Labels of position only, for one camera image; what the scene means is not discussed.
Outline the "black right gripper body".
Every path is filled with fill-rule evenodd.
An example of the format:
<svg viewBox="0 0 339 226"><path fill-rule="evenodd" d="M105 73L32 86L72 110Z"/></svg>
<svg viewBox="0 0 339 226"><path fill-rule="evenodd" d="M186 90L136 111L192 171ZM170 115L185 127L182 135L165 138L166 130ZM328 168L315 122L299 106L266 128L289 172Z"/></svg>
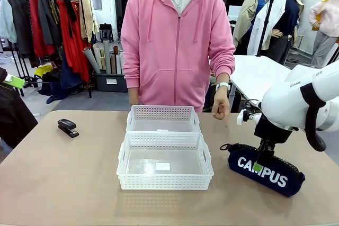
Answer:
<svg viewBox="0 0 339 226"><path fill-rule="evenodd" d="M262 114L256 124L254 135L261 138L261 145L265 149L274 150L276 144L283 144L287 141L291 131L274 125Z"/></svg>

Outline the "person left hand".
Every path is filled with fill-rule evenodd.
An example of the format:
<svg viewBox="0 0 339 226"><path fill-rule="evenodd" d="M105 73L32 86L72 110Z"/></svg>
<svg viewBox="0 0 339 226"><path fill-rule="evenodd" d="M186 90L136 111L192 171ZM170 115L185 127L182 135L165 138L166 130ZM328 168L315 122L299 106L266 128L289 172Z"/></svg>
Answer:
<svg viewBox="0 0 339 226"><path fill-rule="evenodd" d="M227 91L221 88L216 91L211 113L217 120L227 121L230 113Z"/></svg>

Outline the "person right hand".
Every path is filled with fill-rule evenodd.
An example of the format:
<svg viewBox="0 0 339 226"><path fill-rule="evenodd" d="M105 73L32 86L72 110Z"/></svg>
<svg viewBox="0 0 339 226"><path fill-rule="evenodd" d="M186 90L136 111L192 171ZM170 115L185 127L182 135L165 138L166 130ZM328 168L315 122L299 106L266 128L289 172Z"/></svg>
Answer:
<svg viewBox="0 0 339 226"><path fill-rule="evenodd" d="M138 92L139 92L138 87L128 89L130 105L139 105Z"/></svg>

